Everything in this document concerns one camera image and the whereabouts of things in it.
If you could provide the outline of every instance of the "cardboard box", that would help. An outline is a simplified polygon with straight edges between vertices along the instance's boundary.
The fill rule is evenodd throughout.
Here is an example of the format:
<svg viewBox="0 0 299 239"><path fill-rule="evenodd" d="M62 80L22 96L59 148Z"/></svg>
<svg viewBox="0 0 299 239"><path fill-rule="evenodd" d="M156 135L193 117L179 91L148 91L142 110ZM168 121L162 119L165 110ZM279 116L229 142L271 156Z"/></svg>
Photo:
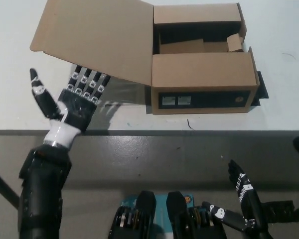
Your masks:
<svg viewBox="0 0 299 239"><path fill-rule="evenodd" d="M152 86L154 114L241 113L259 85L252 51L230 52L246 32L235 3L48 0L30 48Z"/></svg>

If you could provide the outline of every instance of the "white table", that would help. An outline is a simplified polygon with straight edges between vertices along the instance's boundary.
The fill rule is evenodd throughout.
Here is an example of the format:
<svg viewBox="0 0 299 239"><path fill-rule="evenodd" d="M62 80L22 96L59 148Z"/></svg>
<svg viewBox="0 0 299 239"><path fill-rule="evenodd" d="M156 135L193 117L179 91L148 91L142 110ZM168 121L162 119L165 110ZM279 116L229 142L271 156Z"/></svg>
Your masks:
<svg viewBox="0 0 299 239"><path fill-rule="evenodd" d="M153 4L233 2L147 1ZM46 0L0 0L0 134L36 135L49 129L48 120L31 94L30 67L38 70L56 98L74 69L70 63L29 49L45 3ZM263 74L269 94L269 99L261 100L260 107L247 114L151 115L146 114L142 85L113 80L87 134L299 133L299 0L242 0L241 7L248 29L246 46L253 47L257 68Z"/></svg>

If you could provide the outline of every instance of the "box lid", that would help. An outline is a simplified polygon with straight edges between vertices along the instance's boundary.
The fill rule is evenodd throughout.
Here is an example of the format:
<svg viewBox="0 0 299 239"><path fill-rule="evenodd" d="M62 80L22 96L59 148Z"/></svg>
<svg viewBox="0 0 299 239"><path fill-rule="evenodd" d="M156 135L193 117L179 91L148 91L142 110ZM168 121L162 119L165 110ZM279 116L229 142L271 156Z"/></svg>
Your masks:
<svg viewBox="0 0 299 239"><path fill-rule="evenodd" d="M48 0L32 51L151 84L153 6L140 0Z"/></svg>

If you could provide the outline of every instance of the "black label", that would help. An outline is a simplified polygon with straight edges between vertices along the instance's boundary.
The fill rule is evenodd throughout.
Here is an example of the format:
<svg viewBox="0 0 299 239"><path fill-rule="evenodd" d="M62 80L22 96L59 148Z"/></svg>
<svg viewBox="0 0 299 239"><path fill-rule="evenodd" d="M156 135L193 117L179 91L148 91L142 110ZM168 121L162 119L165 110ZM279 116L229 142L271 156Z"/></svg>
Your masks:
<svg viewBox="0 0 299 239"><path fill-rule="evenodd" d="M250 91L159 93L159 109L244 107Z"/></svg>

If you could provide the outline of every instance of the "gray floor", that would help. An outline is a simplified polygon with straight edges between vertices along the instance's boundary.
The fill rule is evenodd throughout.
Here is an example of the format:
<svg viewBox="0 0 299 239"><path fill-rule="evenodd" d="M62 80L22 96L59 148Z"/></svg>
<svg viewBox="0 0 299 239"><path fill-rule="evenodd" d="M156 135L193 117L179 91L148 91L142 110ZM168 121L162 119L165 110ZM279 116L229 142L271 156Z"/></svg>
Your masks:
<svg viewBox="0 0 299 239"><path fill-rule="evenodd" d="M42 137L0 136L0 175L20 193L18 172ZM79 137L63 191L61 239L107 238L125 196L141 189L193 193L196 204L213 202L239 211L228 182L227 163L236 160L263 202L294 200L299 206L299 155L292 137ZM0 196L0 239L17 238L17 212ZM242 236L226 228L229 239ZM299 239L299 224L271 225L274 238Z"/></svg>

